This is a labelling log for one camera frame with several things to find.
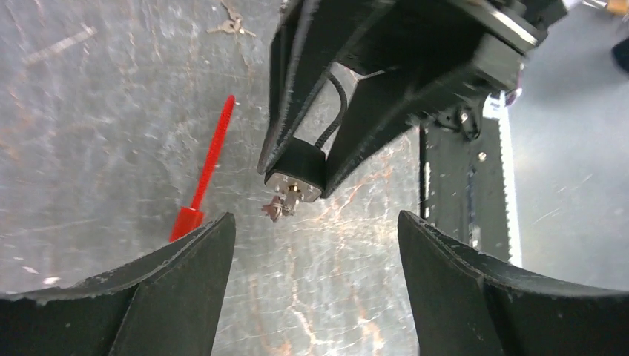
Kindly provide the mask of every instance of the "red plastic stake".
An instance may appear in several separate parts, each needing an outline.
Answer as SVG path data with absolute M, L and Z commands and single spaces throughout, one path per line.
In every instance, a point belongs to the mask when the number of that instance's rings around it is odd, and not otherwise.
M 201 170 L 201 178 L 199 179 L 199 185 L 197 186 L 197 192 L 194 193 L 192 198 L 192 204 L 190 208 L 182 206 L 177 219 L 175 220 L 175 226 L 171 232 L 170 242 L 177 241 L 178 239 L 189 234 L 195 228 L 201 226 L 203 222 L 203 212 L 199 210 L 201 208 L 201 202 L 203 201 L 203 195 L 208 188 L 212 174 L 214 173 L 214 167 L 218 162 L 220 155 L 220 149 L 223 148 L 223 141 L 225 141 L 225 135 L 227 134 L 227 127 L 231 120 L 231 112 L 234 110 L 234 104 L 236 98 L 230 95 L 223 106 L 223 111 L 220 113 L 217 128 L 214 131 L 214 136 L 208 149 L 208 155 L 205 157 L 205 164 Z

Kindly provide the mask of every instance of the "gray metal surface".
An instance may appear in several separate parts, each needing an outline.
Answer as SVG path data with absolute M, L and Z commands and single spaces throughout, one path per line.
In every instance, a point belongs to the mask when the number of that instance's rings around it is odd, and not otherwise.
M 232 4 L 257 37 L 205 33 L 218 0 L 3 2 L 0 289 L 70 286 L 166 244 L 233 93 L 204 204 L 237 219 L 214 355 L 415 355 L 396 219 L 417 210 L 417 133 L 273 224 L 254 167 L 280 0 Z M 330 86 L 297 136 L 337 106 Z
M 535 51 L 510 110 L 524 267 L 629 290 L 629 27 L 577 6 Z

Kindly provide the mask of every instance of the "black cable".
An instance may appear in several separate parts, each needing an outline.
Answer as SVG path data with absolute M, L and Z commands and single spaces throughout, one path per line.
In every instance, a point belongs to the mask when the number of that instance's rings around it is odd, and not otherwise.
M 332 136 L 334 131 L 336 131 L 336 129 L 340 126 L 341 121 L 343 121 L 343 115 L 345 115 L 345 112 L 347 111 L 347 93 L 345 92 L 345 89 L 343 89 L 343 85 L 332 73 L 328 74 L 328 79 L 332 83 L 332 85 L 335 86 L 336 91 L 338 92 L 338 97 L 340 99 L 340 109 L 338 110 L 338 114 L 335 119 L 330 125 L 328 125 L 328 127 L 323 131 L 321 136 L 319 136 L 316 143 L 314 144 L 314 146 L 319 149 L 321 149 L 323 145 L 326 144 L 330 136 Z

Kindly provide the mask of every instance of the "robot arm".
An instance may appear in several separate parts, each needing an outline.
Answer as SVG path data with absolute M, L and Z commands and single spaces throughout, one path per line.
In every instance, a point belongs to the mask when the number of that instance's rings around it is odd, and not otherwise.
M 276 217 L 292 215 L 299 201 L 330 197 L 418 122 L 467 142 L 485 135 L 485 99 L 516 88 L 523 58 L 565 14 L 561 1 L 541 0 L 290 3 L 271 45 L 269 128 L 257 167 L 283 196 L 274 202 Z M 335 120 L 340 127 L 326 156 L 293 134 L 334 62 L 364 79 Z

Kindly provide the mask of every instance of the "wire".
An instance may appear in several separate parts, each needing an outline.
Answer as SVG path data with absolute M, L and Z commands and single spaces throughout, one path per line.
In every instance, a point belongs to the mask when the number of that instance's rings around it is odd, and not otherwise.
M 321 136 L 319 136 L 317 141 L 314 143 L 314 146 L 319 149 L 321 149 L 323 145 L 326 144 L 328 139 L 340 126 L 340 123 L 343 121 L 343 116 L 345 115 L 345 112 L 347 111 L 347 93 L 345 92 L 343 85 L 340 83 L 338 78 L 332 73 L 328 73 L 328 79 L 332 83 L 332 85 L 335 86 L 336 91 L 338 92 L 338 97 L 340 99 L 340 108 L 338 110 L 338 114 L 335 117 L 335 119 L 332 121 L 330 125 L 328 125 L 328 127 L 323 131 Z
M 225 102 L 225 106 L 223 106 L 223 111 L 220 113 L 217 128 L 214 131 L 214 136 L 212 137 L 212 141 L 208 149 L 208 155 L 205 157 L 205 164 L 203 165 L 203 170 L 201 171 L 201 178 L 199 179 L 197 192 L 194 193 L 192 204 L 190 204 L 190 207 L 194 210 L 199 210 L 201 207 L 203 195 L 205 194 L 205 190 L 208 188 L 208 184 L 212 178 L 212 173 L 214 173 L 214 167 L 218 162 L 220 149 L 223 147 L 223 141 L 225 141 L 225 135 L 227 134 L 227 127 L 229 126 L 229 121 L 231 119 L 231 112 L 234 110 L 235 100 L 234 96 L 230 95 Z

